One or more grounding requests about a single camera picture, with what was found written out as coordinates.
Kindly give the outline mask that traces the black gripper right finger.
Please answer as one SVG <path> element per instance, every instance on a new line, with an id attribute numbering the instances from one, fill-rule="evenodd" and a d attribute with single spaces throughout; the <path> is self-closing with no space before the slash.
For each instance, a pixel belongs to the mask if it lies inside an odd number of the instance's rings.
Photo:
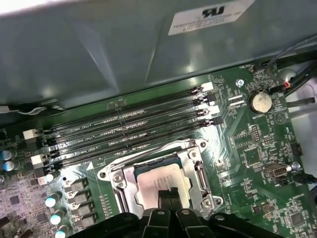
<path id="1" fill-rule="evenodd" d="M 234 214 L 216 213 L 207 220 L 180 204 L 178 188 L 171 189 L 172 208 L 186 238 L 278 238 L 280 235 L 265 230 Z"/>

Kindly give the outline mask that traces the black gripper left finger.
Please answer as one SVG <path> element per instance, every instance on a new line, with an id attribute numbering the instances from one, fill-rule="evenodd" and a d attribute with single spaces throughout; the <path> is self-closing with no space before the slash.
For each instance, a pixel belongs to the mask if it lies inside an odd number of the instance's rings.
<path id="1" fill-rule="evenodd" d="M 120 213 L 72 235 L 72 238 L 163 238 L 169 236 L 171 191 L 158 192 L 158 208 L 139 218 Z"/>

